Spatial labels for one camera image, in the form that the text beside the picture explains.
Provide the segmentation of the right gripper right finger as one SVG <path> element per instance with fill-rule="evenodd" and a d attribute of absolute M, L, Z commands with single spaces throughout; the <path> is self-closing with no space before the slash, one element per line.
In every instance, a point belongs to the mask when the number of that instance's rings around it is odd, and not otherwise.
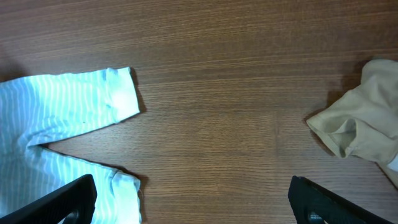
<path fill-rule="evenodd" d="M 298 224 L 392 224 L 305 177 L 292 177 L 288 198 Z"/>

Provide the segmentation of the light blue striped baby pants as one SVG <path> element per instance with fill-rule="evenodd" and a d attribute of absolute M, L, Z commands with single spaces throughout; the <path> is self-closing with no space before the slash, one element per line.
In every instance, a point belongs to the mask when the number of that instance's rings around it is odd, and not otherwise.
<path fill-rule="evenodd" d="M 140 223 L 139 179 L 47 149 L 138 114 L 130 69 L 36 75 L 1 83 L 1 215 L 93 176 L 93 223 Z"/>

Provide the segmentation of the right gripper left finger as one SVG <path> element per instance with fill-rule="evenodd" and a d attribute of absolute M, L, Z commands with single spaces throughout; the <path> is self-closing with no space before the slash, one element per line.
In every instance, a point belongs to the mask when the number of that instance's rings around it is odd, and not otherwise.
<path fill-rule="evenodd" d="M 1 224 L 90 224 L 97 191 L 86 174 L 1 218 Z"/>

